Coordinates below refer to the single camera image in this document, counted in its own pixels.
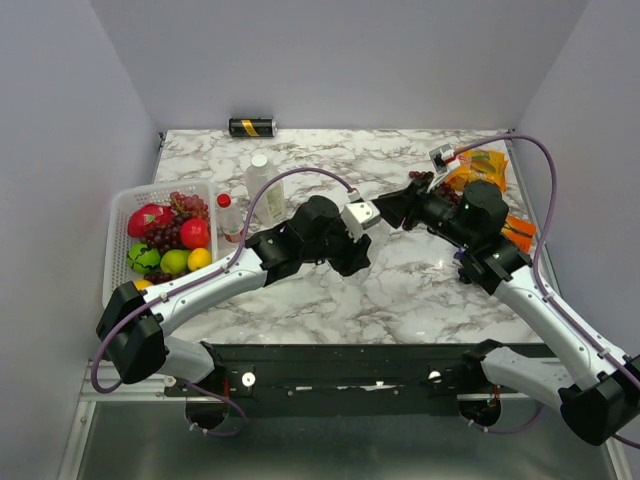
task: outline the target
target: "white wall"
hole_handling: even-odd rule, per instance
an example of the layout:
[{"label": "white wall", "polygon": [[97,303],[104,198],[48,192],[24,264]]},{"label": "white wall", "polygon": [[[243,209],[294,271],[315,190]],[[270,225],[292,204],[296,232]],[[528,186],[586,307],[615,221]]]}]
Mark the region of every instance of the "white wall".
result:
[{"label": "white wall", "polygon": [[[549,252],[572,305],[629,354],[640,354],[640,2],[591,0],[518,131],[539,137],[559,176]],[[549,174],[516,145],[539,218]],[[640,419],[627,429],[640,441]],[[637,451],[628,457],[640,477]]]},{"label": "white wall", "polygon": [[0,15],[0,471],[55,478],[97,346],[108,203],[157,130],[86,0]]},{"label": "white wall", "polygon": [[586,0],[91,0],[162,128],[513,127]]}]

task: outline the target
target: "white marble table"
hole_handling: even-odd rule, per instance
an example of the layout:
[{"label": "white marble table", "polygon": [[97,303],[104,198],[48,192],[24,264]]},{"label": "white marble table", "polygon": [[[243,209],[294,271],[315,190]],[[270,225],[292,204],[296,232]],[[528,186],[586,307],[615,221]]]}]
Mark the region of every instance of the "white marble table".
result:
[{"label": "white marble table", "polygon": [[[462,145],[496,132],[426,130],[281,130],[272,139],[232,139],[224,131],[170,131],[156,182],[206,178],[218,193],[248,205],[243,171],[264,153],[281,171],[322,167],[344,177],[365,198],[398,190],[410,170],[428,170],[428,152],[442,143]],[[506,145],[490,145],[506,153]],[[513,169],[505,199],[526,218]],[[344,188],[314,174],[285,179],[291,215],[312,194],[346,202]],[[219,237],[219,256],[233,245]],[[245,293],[193,318],[175,335],[211,343],[475,343],[537,342],[508,307],[476,286],[458,281],[455,248],[418,228],[393,231],[371,275],[348,285],[328,265]]]}]

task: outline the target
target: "green ball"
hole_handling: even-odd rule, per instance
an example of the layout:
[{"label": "green ball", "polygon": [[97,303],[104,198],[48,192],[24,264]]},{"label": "green ball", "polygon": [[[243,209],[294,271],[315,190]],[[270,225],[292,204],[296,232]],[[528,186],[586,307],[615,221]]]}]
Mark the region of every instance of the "green ball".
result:
[{"label": "green ball", "polygon": [[160,265],[160,253],[146,243],[136,243],[129,249],[127,263],[134,272],[149,273]]}]

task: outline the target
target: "white plastic basket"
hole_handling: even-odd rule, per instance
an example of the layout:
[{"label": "white plastic basket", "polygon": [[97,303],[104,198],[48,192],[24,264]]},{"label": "white plastic basket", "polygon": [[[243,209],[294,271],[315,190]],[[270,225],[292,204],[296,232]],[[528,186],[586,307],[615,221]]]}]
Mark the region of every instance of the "white plastic basket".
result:
[{"label": "white plastic basket", "polygon": [[111,202],[109,230],[107,231],[107,250],[104,257],[104,277],[102,280],[102,305],[106,308],[111,294],[119,285],[130,280],[139,280],[143,275],[134,272],[127,265],[129,249],[140,240],[127,234],[129,217],[140,207],[148,203],[169,205],[169,194],[180,192],[184,195],[197,194],[209,205],[211,219],[211,243],[209,251],[214,261],[218,257],[218,238],[216,235],[215,189],[208,180],[190,179],[178,182],[143,185],[120,192]]}]

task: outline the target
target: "snack package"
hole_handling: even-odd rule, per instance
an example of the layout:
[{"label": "snack package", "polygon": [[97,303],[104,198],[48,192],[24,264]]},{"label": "snack package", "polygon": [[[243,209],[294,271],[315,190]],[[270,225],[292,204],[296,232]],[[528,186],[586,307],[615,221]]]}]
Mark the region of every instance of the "snack package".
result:
[{"label": "snack package", "polygon": [[507,221],[502,228],[502,233],[515,243],[520,250],[529,253],[533,236],[536,234],[536,226],[513,215],[507,215]]},{"label": "snack package", "polygon": [[458,155],[458,159],[460,167],[445,180],[455,190],[461,192],[467,183],[476,180],[495,183],[503,193],[507,190],[505,172],[509,161],[504,153],[494,150],[471,150]]}]

